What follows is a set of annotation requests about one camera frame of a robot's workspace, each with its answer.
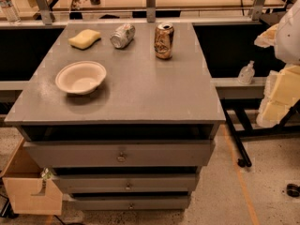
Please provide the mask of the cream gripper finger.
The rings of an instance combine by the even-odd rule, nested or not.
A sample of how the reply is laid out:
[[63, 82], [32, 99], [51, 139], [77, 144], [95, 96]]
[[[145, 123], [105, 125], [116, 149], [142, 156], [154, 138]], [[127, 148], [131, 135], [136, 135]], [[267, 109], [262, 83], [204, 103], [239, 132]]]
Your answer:
[[275, 44], [277, 30], [278, 24], [272, 25], [256, 37], [256, 39], [254, 40], [254, 44], [262, 48], [268, 48], [270, 46], [273, 46]]

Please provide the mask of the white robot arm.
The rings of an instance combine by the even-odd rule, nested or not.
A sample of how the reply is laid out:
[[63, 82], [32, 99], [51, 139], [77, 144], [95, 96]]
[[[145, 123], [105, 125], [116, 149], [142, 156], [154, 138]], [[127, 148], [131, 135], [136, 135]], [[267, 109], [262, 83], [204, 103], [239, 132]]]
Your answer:
[[286, 64], [300, 64], [300, 0], [297, 0], [279, 23], [254, 40], [259, 47], [274, 47], [275, 57]]

